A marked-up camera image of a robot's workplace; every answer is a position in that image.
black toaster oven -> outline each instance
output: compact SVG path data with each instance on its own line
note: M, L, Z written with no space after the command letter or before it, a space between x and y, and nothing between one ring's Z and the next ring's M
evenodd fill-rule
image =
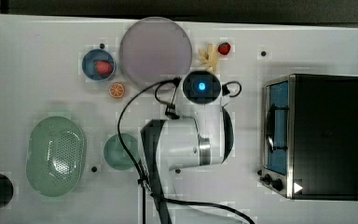
M358 77L294 74L263 99L261 183L288 199L358 201Z

round plate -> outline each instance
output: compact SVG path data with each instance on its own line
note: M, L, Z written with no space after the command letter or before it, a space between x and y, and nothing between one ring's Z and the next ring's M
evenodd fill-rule
M95 70L95 63L104 61L113 66L113 72L109 76L100 76ZM84 74L94 81L104 81L110 79L116 73L116 63L112 55L103 49L93 49L87 53L83 58L82 68Z
M123 72L144 89L155 82L186 75L192 48L178 24L150 17L136 22L124 34L119 58Z
M139 154L137 140L132 135L127 133L122 133L121 136L123 137L124 143L130 150L133 158L138 161ZM106 162L115 170L128 170L133 166L130 156L120 143L118 134L112 136L106 142L103 149L103 156Z
M86 138L75 123L63 117L44 119L31 133L28 181L45 196L62 196L79 181L85 158Z

orange slice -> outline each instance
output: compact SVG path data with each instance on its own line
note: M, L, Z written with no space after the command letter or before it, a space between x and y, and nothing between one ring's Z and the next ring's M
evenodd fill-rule
M109 95L113 98L123 97L124 92L124 86L119 82L113 83L112 86L110 86L109 88Z

blue light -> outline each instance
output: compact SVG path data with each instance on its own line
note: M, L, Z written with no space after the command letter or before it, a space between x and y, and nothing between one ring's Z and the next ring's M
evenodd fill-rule
M203 83L203 82L199 83L199 90L200 91L205 91L205 83Z

white tabletop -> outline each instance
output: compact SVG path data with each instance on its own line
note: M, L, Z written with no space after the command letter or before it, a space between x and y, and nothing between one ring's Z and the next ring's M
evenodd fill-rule
M15 186L0 223L138 223L137 174L115 171L103 159L105 141L116 133L117 116L137 90L120 73L128 94L113 100L111 82L93 83L82 57L100 43L117 58L121 37L135 21L0 15L0 173ZM183 199L228 203L256 223L358 223L358 202L288 201L262 187L261 87L293 73L358 76L358 29L178 22L199 48L227 40L232 52L218 65L222 81L238 80L242 94L227 106L235 145L223 165L172 174ZM267 52L261 57L260 52ZM150 119L164 119L150 95L137 100L123 120L137 134ZM63 115L78 123L88 140L85 172L61 198L35 192L25 175L31 130L38 121ZM98 172L90 171L92 166ZM158 223L151 198L147 221Z

